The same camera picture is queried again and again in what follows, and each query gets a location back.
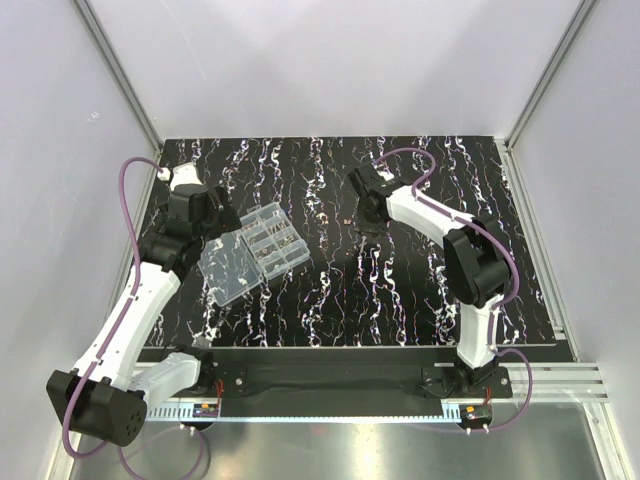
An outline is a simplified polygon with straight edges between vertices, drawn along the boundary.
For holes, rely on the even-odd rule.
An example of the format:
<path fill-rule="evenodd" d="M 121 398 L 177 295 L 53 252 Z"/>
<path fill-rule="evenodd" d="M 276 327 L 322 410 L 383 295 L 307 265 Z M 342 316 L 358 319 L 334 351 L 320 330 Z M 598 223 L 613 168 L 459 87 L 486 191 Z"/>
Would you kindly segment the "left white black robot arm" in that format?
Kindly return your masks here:
<path fill-rule="evenodd" d="M 169 197 L 156 227 L 143 236 L 128 230 L 133 265 L 124 291 L 96 339 L 68 371 L 54 371 L 46 392 L 62 427 L 67 453 L 80 457 L 73 432 L 127 446 L 146 415 L 174 394 L 210 390 L 213 356 L 203 347 L 183 347 L 141 373 L 134 368 L 152 327 L 201 260 L 208 242 L 240 229 L 222 186 L 209 188 L 193 163 L 158 168 Z"/>

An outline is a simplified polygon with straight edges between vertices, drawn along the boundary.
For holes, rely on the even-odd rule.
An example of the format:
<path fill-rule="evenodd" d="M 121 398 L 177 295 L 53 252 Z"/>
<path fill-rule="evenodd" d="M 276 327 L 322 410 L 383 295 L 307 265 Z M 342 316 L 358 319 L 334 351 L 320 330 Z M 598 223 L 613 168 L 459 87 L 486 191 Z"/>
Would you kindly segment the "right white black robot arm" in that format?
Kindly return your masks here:
<path fill-rule="evenodd" d="M 449 382 L 465 394 L 486 387 L 498 367 L 497 311 L 513 298 L 507 288 L 519 287 L 515 262 L 497 239 L 497 219 L 453 210 L 422 194 L 417 182 L 382 174 L 372 164 L 359 165 L 347 178 L 366 226 L 402 223 L 443 250 L 447 288 L 460 303 L 460 338 Z"/>

